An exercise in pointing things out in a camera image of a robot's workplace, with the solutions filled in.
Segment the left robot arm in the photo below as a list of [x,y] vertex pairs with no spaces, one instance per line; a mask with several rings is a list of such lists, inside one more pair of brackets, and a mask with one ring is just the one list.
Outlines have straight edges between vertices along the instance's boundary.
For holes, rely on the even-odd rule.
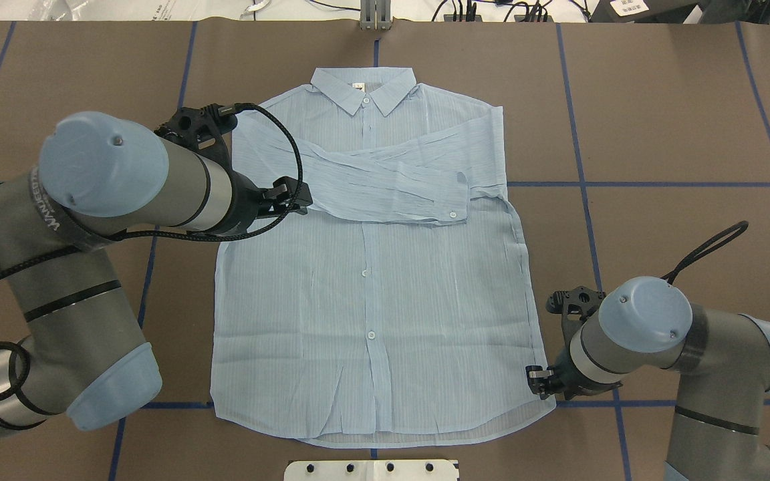
[[[260,188],[233,169],[223,137],[243,112],[287,138],[296,176]],[[97,430],[151,402],[158,362],[105,249],[251,238],[257,219],[306,212],[302,170],[290,131],[255,104],[180,108],[154,130],[101,112],[58,122],[39,162],[0,183],[0,281],[29,331],[0,341],[0,439],[61,414]]]

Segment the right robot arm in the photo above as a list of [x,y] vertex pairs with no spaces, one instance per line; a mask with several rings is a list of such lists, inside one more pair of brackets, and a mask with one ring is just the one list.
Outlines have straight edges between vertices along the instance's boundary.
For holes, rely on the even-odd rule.
[[644,366],[679,375],[666,480],[770,480],[760,439],[770,395],[770,322],[690,302],[678,287],[636,277],[610,293],[557,291],[564,347],[552,365],[525,369],[541,398],[599,395]]

